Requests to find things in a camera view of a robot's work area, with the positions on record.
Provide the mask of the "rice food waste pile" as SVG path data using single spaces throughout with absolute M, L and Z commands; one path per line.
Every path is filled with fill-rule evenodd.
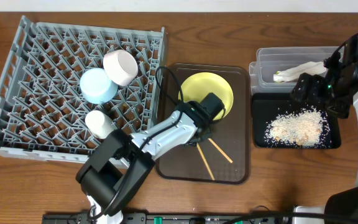
M 328 115 L 315 107 L 299 112 L 280 114 L 267 123 L 264 141 L 274 146 L 284 144 L 295 147 L 318 147 L 323 145 L 330 127 Z

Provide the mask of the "yellow plate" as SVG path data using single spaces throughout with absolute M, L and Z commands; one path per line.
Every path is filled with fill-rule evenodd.
M 211 72 L 199 72 L 188 77 L 182 84 L 184 102 L 203 100 L 208 93 L 214 93 L 224 104 L 224 110 L 214 118 L 217 121 L 230 112 L 234 94 L 230 84 L 221 76 Z

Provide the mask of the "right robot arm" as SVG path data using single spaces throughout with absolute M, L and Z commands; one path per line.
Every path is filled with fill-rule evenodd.
M 295 101 L 322 106 L 328 114 L 345 119 L 356 110 L 358 122 L 358 33 L 341 44 L 323 64 L 325 77 L 302 73 L 291 91 Z M 358 171 L 354 188 L 334 194 L 320 207 L 297 206 L 292 223 L 358 223 Z

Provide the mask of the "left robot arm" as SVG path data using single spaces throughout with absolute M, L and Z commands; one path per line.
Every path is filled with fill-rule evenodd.
M 121 210 L 139 191 L 155 161 L 174 147 L 196 144 L 225 113 L 223 101 L 208 93 L 200 102 L 179 101 L 169 118 L 146 131 L 110 132 L 76 175 L 91 202 L 87 220 L 121 222 Z

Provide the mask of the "light blue bowl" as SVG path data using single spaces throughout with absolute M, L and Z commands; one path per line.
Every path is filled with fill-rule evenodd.
M 104 69 L 92 68 L 82 74 L 80 90 L 87 102 L 98 105 L 113 99 L 118 85 L 107 76 Z

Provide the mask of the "white cup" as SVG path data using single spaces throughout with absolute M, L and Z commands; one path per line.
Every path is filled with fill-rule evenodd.
M 116 127 L 110 117 L 99 110 L 89 112 L 85 117 L 85 124 L 93 136 L 105 139 Z

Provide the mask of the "white bowl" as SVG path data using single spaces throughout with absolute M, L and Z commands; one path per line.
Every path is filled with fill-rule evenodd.
M 115 50 L 103 57 L 107 76 L 119 86 L 129 85 L 138 74 L 135 58 L 126 50 Z

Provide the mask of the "wooden chopstick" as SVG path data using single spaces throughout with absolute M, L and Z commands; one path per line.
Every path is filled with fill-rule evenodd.
M 229 163 L 233 163 L 233 160 L 215 143 L 211 138 L 208 138 L 209 142 L 228 160 Z
M 203 161 L 203 163 L 204 163 L 204 165 L 205 165 L 205 167 L 206 167 L 206 169 L 208 171 L 208 174 L 209 174 L 211 180 L 215 180 L 214 175 L 212 173 L 212 170 L 211 170 L 211 168 L 210 168 L 210 166 L 209 166 L 209 164 L 208 164 L 208 162 L 207 162 L 207 160 L 206 160 L 206 158 L 204 156 L 204 153 L 203 153 L 203 151 L 202 151 L 202 149 L 201 149 L 201 147 L 200 147 L 200 145 L 198 143 L 196 143 L 196 147 L 197 147 L 197 150 L 198 150 L 198 152 L 199 152 L 199 154 L 201 156 L 201 159 L 202 159 L 202 161 Z

